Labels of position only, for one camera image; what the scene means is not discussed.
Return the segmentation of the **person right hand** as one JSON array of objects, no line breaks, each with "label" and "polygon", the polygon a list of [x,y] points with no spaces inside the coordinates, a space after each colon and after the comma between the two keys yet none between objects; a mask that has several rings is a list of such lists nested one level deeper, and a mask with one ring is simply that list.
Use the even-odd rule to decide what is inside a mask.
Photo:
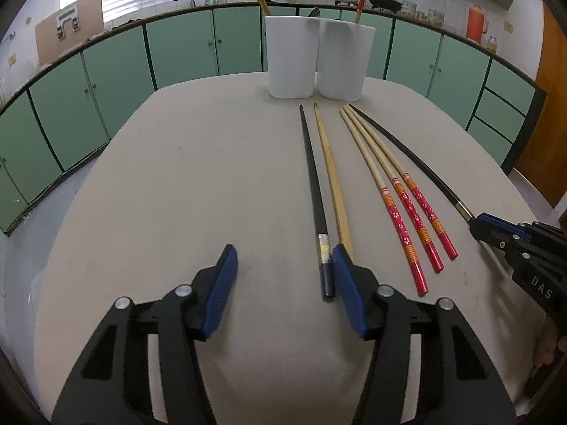
[{"label": "person right hand", "polygon": [[567,338],[560,335],[556,324],[547,317],[536,345],[533,357],[533,364],[536,368],[552,364],[555,355],[559,352],[565,353],[567,350]]}]

